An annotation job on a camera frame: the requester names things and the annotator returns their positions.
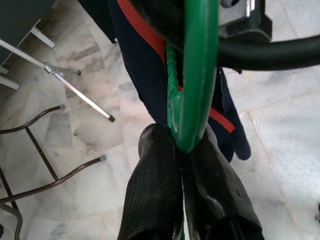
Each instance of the marble floor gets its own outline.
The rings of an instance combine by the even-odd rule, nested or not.
[[[275,41],[319,34],[320,5],[267,0]],[[0,86],[0,129],[64,104],[30,129],[61,177],[95,157],[93,165],[46,192],[17,201],[22,240],[115,240],[127,181],[138,162],[141,131],[153,120],[131,82],[117,44],[111,44],[76,0],[59,1],[41,30],[55,43],[35,38],[23,48],[42,61],[81,70],[66,77],[102,108],[111,123],[63,84],[23,59],[12,61]],[[277,72],[226,69],[229,88],[252,156],[231,165],[240,176],[266,240],[320,240],[320,67]],[[0,164],[14,194],[48,184],[49,171],[24,131],[0,136]],[[0,198],[6,196],[0,186]],[[13,239],[15,219],[0,212],[3,239]]]

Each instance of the gray cabinet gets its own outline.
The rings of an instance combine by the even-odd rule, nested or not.
[[[17,46],[55,0],[0,0],[0,39]],[[10,52],[0,46],[0,65]]]

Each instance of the green plastic hook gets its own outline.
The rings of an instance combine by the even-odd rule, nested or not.
[[[178,90],[175,51],[166,46],[167,120],[180,150],[190,153],[202,139],[215,90],[218,0],[185,0],[183,92]]]

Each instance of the metal bracket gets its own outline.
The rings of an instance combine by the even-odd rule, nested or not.
[[[219,36],[237,42],[269,43],[272,21],[265,6],[265,0],[220,0]]]

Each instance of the black rubber tube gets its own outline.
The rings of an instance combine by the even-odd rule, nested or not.
[[[265,44],[219,41],[218,63],[243,70],[275,71],[320,64],[320,35]]]
[[[172,0],[130,0],[140,15],[183,52],[184,12]],[[271,43],[219,40],[218,64],[232,69],[276,71],[320,64],[320,35]]]

